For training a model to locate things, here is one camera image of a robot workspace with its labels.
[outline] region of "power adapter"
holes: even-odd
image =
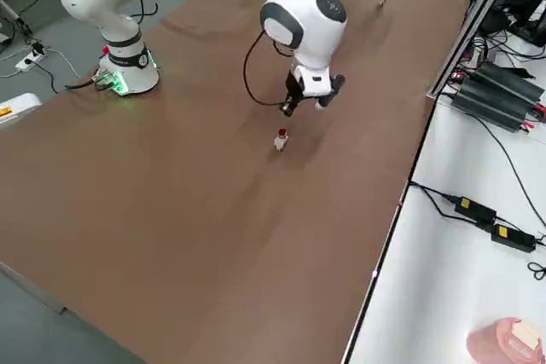
[[[537,249],[537,239],[532,234],[500,224],[496,224],[491,230],[491,240],[525,253]]]
[[[483,225],[491,226],[495,223],[497,211],[464,196],[457,199],[458,201],[456,203],[453,202],[455,204],[455,212]]]

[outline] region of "white table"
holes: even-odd
[[[501,148],[475,119],[448,105],[446,99],[437,107],[413,180],[488,205],[530,234],[544,231]],[[546,216],[546,142],[489,126]],[[546,279],[533,278],[530,261],[546,266],[546,250],[527,255],[498,245],[472,225],[443,219],[410,188],[351,363],[472,363],[468,332],[504,316],[535,322],[546,337]]]

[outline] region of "power strip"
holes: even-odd
[[[40,54],[32,50],[23,60],[18,62],[15,65],[15,68],[20,72],[28,72],[34,67],[34,63],[39,63],[46,56],[45,51],[43,54]]]

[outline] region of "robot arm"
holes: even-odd
[[[61,0],[69,14],[96,26],[107,43],[100,71],[109,75],[119,95],[152,89],[159,74],[146,48],[139,25],[119,9],[130,0]]]
[[[281,110],[290,116],[308,98],[317,100],[317,109],[325,108],[345,82],[343,76],[332,78],[329,69],[347,24],[341,1],[267,0],[260,21],[270,38],[294,50]]]

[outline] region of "yellow label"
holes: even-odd
[[[2,117],[4,115],[8,115],[8,114],[11,114],[11,107],[10,106],[0,107],[0,117]]]
[[[501,235],[503,238],[508,238],[508,228],[506,226],[499,226],[498,234]]]

